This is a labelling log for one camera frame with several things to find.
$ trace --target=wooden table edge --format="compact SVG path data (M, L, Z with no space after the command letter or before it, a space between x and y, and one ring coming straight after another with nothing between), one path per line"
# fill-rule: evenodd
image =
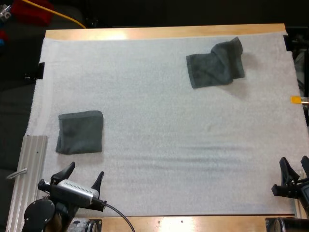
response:
M243 35L280 31L285 31L284 24L47 30L45 37L57 40L132 40L214 35Z

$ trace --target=metal handle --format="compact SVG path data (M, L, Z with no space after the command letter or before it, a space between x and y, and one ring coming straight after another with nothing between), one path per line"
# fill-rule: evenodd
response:
M20 171L17 171L17 172L14 172L14 173L8 175L6 177L6 179L11 180L11 179L14 179L15 177L18 177L19 175L24 174L24 173L27 173L27 168L24 168Z

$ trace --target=yellow cable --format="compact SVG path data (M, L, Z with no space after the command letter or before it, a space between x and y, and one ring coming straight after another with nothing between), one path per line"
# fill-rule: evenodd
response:
M43 6L40 6L40 5L35 4L35 3L31 2L31 1L28 1L28 0L22 0L22 1L28 3L28 4L32 5L32 6L36 6L36 7L38 7L38 8L41 8L41 9L43 9L43 10L45 10L45 11L51 12L51 13L53 13L53 14L55 14L55 15L60 16L60 17L66 18L66 19L68 19L68 20L70 20L70 21L72 21L72 22L74 22L74 23L77 23L77 24L78 24L79 26L81 26L82 28L86 29L86 27L85 27L83 24L81 24L80 22L78 22L78 21L75 20L74 18L70 18L70 17L68 17L68 16L66 16L66 15L64 15L64 14L58 13L57 11L53 11L53 10L51 10L51 9L48 9L48 8L46 8L46 7L43 7Z

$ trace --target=folded gray towel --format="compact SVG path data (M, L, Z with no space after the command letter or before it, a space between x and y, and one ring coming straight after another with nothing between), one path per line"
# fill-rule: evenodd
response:
M59 127L56 152L70 155L102 151L101 111L59 115Z
M241 63L242 45L238 37L218 43L209 54L187 56L192 88L227 85L233 79L243 78Z

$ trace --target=robotic arm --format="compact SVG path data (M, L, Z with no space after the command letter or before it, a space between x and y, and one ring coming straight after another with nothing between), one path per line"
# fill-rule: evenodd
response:
M88 188L68 180L74 168L75 163L72 162L64 170L52 175L51 182L42 179L38 183L38 189L49 196L36 200L27 207L22 232L65 232L79 208L103 212L105 207L116 211L135 232L120 211L99 199L104 172L101 172L93 186Z

